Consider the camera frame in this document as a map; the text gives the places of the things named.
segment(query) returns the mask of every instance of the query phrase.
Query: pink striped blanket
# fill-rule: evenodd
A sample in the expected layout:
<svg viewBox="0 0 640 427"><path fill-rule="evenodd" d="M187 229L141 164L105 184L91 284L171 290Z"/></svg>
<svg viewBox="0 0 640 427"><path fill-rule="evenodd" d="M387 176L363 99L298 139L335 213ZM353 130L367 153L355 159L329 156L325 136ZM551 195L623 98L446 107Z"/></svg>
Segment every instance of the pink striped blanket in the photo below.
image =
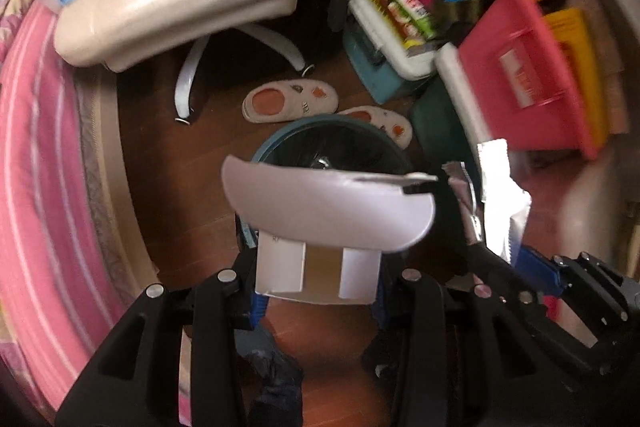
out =
<svg viewBox="0 0 640 427"><path fill-rule="evenodd" d="M0 12L0 356L51 418L126 304L92 223L57 17L37 0Z"/></svg>

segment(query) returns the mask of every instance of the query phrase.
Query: white slipper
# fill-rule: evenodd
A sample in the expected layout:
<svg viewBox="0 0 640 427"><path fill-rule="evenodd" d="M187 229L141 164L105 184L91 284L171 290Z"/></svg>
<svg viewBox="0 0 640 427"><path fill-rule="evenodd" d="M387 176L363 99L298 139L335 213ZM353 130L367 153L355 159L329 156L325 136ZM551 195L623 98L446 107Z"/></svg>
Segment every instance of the white slipper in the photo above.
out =
<svg viewBox="0 0 640 427"><path fill-rule="evenodd" d="M254 97L267 90L282 94L282 108L276 114L262 114L254 107ZM338 109L338 93L320 80L278 80L252 90L242 102L242 115L251 123L274 123L297 120L318 114L331 114Z"/></svg>
<svg viewBox="0 0 640 427"><path fill-rule="evenodd" d="M378 129L386 132L402 149L409 147L414 130L409 121L393 111L375 107L373 105L361 105L360 107L351 107L350 109L340 111L339 114L349 116L351 113L365 112L369 115L369 123Z"/></svg>

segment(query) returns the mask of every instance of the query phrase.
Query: clutter pile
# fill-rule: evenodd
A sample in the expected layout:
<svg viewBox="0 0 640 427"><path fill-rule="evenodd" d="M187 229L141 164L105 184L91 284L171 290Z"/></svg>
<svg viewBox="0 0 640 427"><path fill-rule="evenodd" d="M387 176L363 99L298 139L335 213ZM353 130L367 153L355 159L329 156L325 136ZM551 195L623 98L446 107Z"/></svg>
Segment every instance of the clutter pile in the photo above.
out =
<svg viewBox="0 0 640 427"><path fill-rule="evenodd" d="M599 0L349 0L348 6L344 49L373 100L383 105L413 97L414 103L408 121L379 107L343 114L386 130L403 148L417 138L430 173L440 179L430 234L447 237L454 250L465 247L460 238L466 229L451 226L460 210L441 169L455 161L468 171L474 198L492 209L479 227L487 244L496 237L492 250L538 277L549 296L553 282L539 277L543 257L589 251L612 261L622 194L608 143L611 135L628 133L630 124L620 52ZM256 93L266 100L273 87ZM338 105L330 86L315 88L324 103L308 90L305 98L276 89L282 94L273 112L263 108L265 116L248 120L294 120L332 113ZM256 93L247 100L253 96L258 107ZM289 103L295 97L300 101ZM509 157L500 160L503 182L489 190L495 165L482 165L482 150L494 140L505 144L505 153L508 145ZM513 189L511 203L521 205L498 216L496 209L506 212L510 204L501 199L505 187ZM509 230L514 219L516 241ZM495 226L502 227L498 236ZM637 234L627 235L623 250L638 242ZM629 270L638 272L637 265L630 261ZM550 309L562 321L562 308Z"/></svg>

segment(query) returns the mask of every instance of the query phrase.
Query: wooden floor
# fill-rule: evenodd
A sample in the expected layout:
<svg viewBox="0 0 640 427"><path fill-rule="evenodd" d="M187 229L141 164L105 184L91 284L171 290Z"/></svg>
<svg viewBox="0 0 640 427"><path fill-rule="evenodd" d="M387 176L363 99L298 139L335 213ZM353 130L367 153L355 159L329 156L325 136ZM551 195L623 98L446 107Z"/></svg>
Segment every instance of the wooden floor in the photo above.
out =
<svg viewBox="0 0 640 427"><path fill-rule="evenodd" d="M317 64L313 78L340 96L339 110L372 103L326 27L326 0L300 0L296 13L273 28ZM234 213L220 183L224 158L245 160L279 128L251 124L241 114L249 90L295 78L286 61L262 44L229 30L212 36L198 68L200 117L174 121L173 89L187 47L159 55L120 75L118 100L127 176L148 252L160 279L188 287L228 267L238 249ZM409 101L388 108L406 113ZM418 154L412 144L412 156ZM268 325L305 369L305 425L388 425L389 404L360 367L376 328L367 307L320 307L271 299Z"/></svg>

